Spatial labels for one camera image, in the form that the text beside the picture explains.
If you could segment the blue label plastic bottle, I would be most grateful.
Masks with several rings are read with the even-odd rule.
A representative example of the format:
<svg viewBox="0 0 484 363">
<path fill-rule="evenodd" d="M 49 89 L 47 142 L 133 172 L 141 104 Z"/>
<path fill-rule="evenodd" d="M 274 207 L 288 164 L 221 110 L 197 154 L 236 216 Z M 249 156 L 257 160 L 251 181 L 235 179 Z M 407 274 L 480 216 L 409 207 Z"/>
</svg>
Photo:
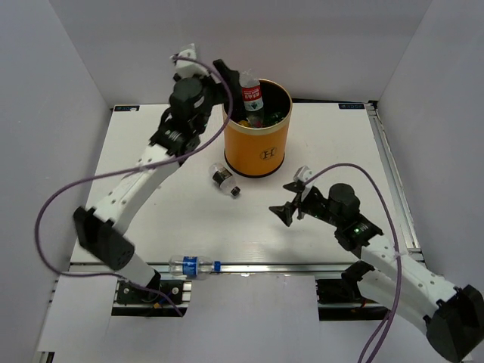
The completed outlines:
<svg viewBox="0 0 484 363">
<path fill-rule="evenodd" d="M 221 268 L 220 261 L 205 256 L 172 256 L 169 259 L 169 273 L 188 280 L 203 280 L 220 273 Z"/>
</svg>

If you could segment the green plastic bottle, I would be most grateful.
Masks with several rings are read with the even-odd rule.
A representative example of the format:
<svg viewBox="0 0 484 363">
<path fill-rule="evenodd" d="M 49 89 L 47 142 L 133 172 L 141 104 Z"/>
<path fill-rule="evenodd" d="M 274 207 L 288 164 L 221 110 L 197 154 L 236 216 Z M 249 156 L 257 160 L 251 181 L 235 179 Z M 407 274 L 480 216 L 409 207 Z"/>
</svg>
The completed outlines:
<svg viewBox="0 0 484 363">
<path fill-rule="evenodd" d="M 280 121 L 284 119 L 285 115 L 281 111 L 268 113 L 265 115 L 262 125 L 264 127 L 271 127 L 273 125 L 278 124 Z"/>
</svg>

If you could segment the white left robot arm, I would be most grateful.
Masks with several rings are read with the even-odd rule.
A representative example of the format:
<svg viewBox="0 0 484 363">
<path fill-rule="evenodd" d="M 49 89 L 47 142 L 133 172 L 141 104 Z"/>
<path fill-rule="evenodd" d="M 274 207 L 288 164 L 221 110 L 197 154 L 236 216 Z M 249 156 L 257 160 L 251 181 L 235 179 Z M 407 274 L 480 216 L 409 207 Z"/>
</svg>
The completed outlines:
<svg viewBox="0 0 484 363">
<path fill-rule="evenodd" d="M 135 252 L 125 237 L 131 221 L 152 193 L 194 154 L 212 108 L 236 106 L 242 101 L 240 74 L 215 60 L 214 70 L 204 70 L 187 57 L 175 59 L 175 84 L 169 106 L 136 164 L 106 197 L 73 214 L 81 248 L 103 262 L 113 273 L 131 282 L 142 301 L 156 299 L 160 274 Z"/>
</svg>

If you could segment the small black label bottle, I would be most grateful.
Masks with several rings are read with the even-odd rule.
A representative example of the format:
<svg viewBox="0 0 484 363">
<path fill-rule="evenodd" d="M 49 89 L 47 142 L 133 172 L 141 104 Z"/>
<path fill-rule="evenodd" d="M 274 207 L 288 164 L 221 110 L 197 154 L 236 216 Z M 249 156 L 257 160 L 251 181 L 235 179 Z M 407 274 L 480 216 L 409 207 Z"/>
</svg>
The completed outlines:
<svg viewBox="0 0 484 363">
<path fill-rule="evenodd" d="M 224 194 L 238 197 L 240 188 L 233 174 L 221 163 L 214 163 L 209 168 L 209 176 L 217 188 Z"/>
</svg>

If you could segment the orange cylindrical bin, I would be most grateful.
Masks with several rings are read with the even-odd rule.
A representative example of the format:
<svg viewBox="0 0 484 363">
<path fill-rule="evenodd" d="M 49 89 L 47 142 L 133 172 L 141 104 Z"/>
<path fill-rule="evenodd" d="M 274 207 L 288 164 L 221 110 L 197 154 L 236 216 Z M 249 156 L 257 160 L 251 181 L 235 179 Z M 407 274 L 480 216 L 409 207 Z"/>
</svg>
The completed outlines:
<svg viewBox="0 0 484 363">
<path fill-rule="evenodd" d="M 293 102 L 282 86 L 261 79 L 266 114 L 281 111 L 285 117 L 271 127 L 248 128 L 238 124 L 241 115 L 233 114 L 224 130 L 224 157 L 228 166 L 247 178 L 263 178 L 283 164 Z"/>
</svg>

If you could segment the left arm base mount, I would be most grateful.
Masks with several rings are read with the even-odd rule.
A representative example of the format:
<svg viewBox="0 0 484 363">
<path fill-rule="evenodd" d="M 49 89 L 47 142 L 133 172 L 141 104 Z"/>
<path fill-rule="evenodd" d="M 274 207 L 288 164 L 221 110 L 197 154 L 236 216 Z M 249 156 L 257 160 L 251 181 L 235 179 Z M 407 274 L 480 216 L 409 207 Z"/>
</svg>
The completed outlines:
<svg viewBox="0 0 484 363">
<path fill-rule="evenodd" d="M 111 315 L 138 318 L 181 318 L 188 310 L 192 281 L 185 276 L 171 275 L 167 266 L 161 265 L 160 281 L 151 293 L 119 279 L 116 285 Z"/>
</svg>

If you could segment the red label plastic bottle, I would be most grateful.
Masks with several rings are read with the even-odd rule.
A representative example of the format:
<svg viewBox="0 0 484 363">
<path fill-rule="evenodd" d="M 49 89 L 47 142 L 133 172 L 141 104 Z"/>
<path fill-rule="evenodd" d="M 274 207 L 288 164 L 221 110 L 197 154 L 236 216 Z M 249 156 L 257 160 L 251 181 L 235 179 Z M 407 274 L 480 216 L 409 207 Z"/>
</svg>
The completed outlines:
<svg viewBox="0 0 484 363">
<path fill-rule="evenodd" d="M 262 128 L 264 121 L 264 102 L 259 79 L 249 70 L 242 72 L 239 83 L 249 124 L 253 128 Z"/>
</svg>

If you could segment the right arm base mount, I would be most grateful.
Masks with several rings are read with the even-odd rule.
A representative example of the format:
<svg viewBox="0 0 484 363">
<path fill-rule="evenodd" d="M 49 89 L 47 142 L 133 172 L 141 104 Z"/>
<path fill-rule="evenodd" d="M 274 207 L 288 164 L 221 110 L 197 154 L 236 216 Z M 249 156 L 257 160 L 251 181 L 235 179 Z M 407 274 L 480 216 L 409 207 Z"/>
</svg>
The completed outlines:
<svg viewBox="0 0 484 363">
<path fill-rule="evenodd" d="M 373 271 L 366 262 L 357 261 L 337 279 L 316 281 L 319 321 L 377 321 L 389 310 L 373 300 L 364 298 L 357 286 L 365 273 Z"/>
</svg>

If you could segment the yellow cap small bottle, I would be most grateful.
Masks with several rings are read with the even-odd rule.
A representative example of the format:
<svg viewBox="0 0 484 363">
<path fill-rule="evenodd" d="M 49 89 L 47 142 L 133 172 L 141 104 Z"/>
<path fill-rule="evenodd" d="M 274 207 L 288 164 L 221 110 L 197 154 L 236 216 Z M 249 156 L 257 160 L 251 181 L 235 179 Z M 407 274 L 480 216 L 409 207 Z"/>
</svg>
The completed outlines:
<svg viewBox="0 0 484 363">
<path fill-rule="evenodd" d="M 239 122 L 238 122 L 238 124 L 239 124 L 240 126 L 243 126 L 243 127 L 248 127 L 248 128 L 250 128 L 250 127 L 251 127 L 250 123 L 249 123 L 247 120 L 244 120 L 244 119 L 243 119 L 243 120 L 241 120 L 241 121 L 239 121 Z"/>
</svg>

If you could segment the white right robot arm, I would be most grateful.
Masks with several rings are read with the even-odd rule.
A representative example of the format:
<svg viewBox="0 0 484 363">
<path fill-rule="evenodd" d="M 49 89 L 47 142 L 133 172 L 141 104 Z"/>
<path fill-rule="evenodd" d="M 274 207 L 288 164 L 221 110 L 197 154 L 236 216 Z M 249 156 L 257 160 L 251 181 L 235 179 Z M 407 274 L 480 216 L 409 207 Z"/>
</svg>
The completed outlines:
<svg viewBox="0 0 484 363">
<path fill-rule="evenodd" d="M 285 225 L 309 215 L 335 227 L 340 246 L 358 258 L 342 273 L 350 301 L 373 300 L 413 324 L 449 362 L 463 361 L 483 341 L 483 296 L 473 286 L 457 287 L 407 253 L 398 254 L 382 230 L 364 217 L 354 189 L 343 183 L 325 197 L 316 187 L 292 182 L 293 200 L 272 206 Z"/>
</svg>

